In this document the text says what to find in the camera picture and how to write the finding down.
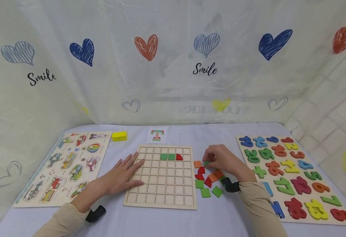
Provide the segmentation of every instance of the right hand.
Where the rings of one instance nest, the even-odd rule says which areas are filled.
[[[209,161],[206,167],[224,170],[234,175],[239,182],[257,182],[255,173],[236,157],[225,145],[210,145],[202,161]]]

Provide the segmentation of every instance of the white tablecloth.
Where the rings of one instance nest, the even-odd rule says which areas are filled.
[[[84,125],[67,132],[127,131],[128,140],[110,142],[99,171],[103,175],[120,158],[136,151],[146,143],[147,126]],[[225,144],[235,155],[242,154],[235,135],[283,135],[290,132],[278,123],[173,125],[168,130],[168,145],[193,147],[195,160],[201,160],[203,152],[211,144]],[[346,198],[320,170],[322,177],[338,194],[346,207]],[[123,206],[124,192],[114,197],[103,197],[93,206],[103,205],[107,213],[95,224],[86,223],[79,236],[126,236],[126,237],[215,237],[255,236],[253,226],[238,194],[225,192],[219,199],[202,198],[197,194],[198,210],[171,210]],[[11,208],[0,222],[0,237],[31,236],[47,222],[57,207]],[[289,236],[345,236],[346,226],[283,223]]]

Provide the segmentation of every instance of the forearm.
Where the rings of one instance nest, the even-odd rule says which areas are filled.
[[[288,237],[279,217],[270,205],[270,196],[262,183],[240,182],[240,197],[256,230],[256,237]]]

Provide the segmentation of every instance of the number puzzle board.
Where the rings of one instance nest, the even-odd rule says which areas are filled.
[[[290,137],[236,136],[283,222],[346,225],[346,208]]]
[[[145,184],[126,191],[123,205],[196,210],[193,149],[188,146],[140,145],[144,164],[132,179]]]
[[[112,132],[64,134],[49,152],[14,207],[59,207],[97,178]]]

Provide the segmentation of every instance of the blue heart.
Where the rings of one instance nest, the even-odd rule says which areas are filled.
[[[293,30],[288,29],[281,32],[275,39],[271,34],[265,34],[259,43],[260,53],[269,61],[290,39]]]
[[[219,42],[220,35],[218,33],[213,33],[208,37],[200,34],[194,39],[194,48],[198,52],[203,53],[207,58],[209,53],[219,44]]]
[[[90,39],[84,39],[82,47],[78,43],[71,43],[69,49],[75,58],[93,67],[94,44]]]
[[[35,55],[35,50],[29,43],[20,41],[15,44],[15,47],[4,45],[1,47],[2,56],[11,63],[27,63],[33,66],[32,60]]]

